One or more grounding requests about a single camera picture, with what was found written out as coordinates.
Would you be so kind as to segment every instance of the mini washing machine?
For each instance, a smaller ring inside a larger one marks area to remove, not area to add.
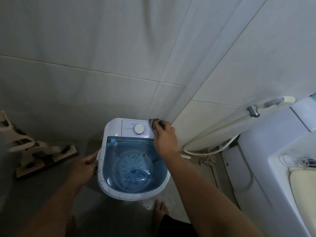
[[[115,199],[147,199],[160,193],[170,178],[154,147],[148,121],[111,120],[104,129],[97,159],[99,186]]]

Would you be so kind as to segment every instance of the washing machine control panel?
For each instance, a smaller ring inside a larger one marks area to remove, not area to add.
[[[154,138],[148,121],[122,120],[122,135],[124,137]]]

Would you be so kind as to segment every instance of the person's left hand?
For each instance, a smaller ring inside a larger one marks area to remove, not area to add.
[[[73,188],[81,188],[92,176],[93,171],[98,167],[96,156],[99,151],[92,155],[77,159],[71,167],[66,182]]]

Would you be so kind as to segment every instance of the white timer knob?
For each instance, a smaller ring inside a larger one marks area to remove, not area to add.
[[[134,125],[134,132],[136,135],[141,135],[145,131],[145,127],[142,124]]]

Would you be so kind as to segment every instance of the white plastic rim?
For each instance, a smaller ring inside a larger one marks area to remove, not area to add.
[[[170,172],[167,170],[167,175],[163,183],[156,189],[152,191],[148,191],[145,193],[140,194],[130,194],[130,193],[124,193],[120,191],[114,190],[112,187],[108,185],[108,183],[105,181],[103,177],[103,162],[105,157],[105,148],[106,146],[102,146],[99,150],[99,153],[97,155],[97,160],[99,161],[98,164],[98,183],[101,188],[101,190],[106,193],[107,195],[111,196],[112,198],[118,199],[118,200],[128,200],[128,201],[135,201],[135,200],[142,200],[147,199],[150,197],[153,197],[157,194],[159,194],[167,185],[169,179],[170,179]]]

